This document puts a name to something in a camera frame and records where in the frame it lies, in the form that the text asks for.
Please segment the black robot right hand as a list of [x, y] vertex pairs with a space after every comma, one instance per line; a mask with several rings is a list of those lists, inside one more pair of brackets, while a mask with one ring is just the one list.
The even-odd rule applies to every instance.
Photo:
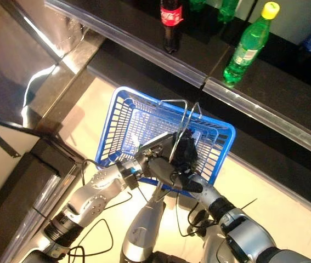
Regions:
[[198, 167], [198, 154], [193, 135], [194, 132], [191, 129], [185, 130], [177, 145], [171, 165], [180, 173], [183, 191], [200, 193], [203, 189], [202, 185], [194, 180]]

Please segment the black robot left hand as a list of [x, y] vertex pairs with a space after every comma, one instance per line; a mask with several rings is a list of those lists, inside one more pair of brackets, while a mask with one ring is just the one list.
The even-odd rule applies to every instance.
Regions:
[[148, 167], [152, 176], [157, 177], [165, 185], [182, 190], [183, 184], [180, 180], [180, 173], [175, 167], [163, 158], [155, 158], [148, 161]]

